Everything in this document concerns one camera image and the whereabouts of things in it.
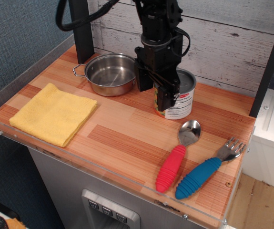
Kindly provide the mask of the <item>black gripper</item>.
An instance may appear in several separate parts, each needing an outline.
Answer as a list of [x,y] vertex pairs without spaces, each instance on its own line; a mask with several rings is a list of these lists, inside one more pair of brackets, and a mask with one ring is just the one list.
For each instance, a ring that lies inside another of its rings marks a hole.
[[164,83],[156,85],[158,111],[173,107],[177,100],[180,80],[176,68],[182,60],[182,50],[182,40],[172,40],[162,46],[145,44],[135,48],[134,70],[139,91],[152,89],[154,83]]

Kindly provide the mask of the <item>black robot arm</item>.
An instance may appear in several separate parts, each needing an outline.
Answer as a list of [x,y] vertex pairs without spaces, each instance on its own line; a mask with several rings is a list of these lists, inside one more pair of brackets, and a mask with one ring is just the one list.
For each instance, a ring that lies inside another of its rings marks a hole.
[[139,91],[158,89],[159,111],[174,106],[180,90],[177,66],[181,62],[183,33],[182,9],[175,0],[137,0],[142,25],[143,46],[135,48],[135,74]]

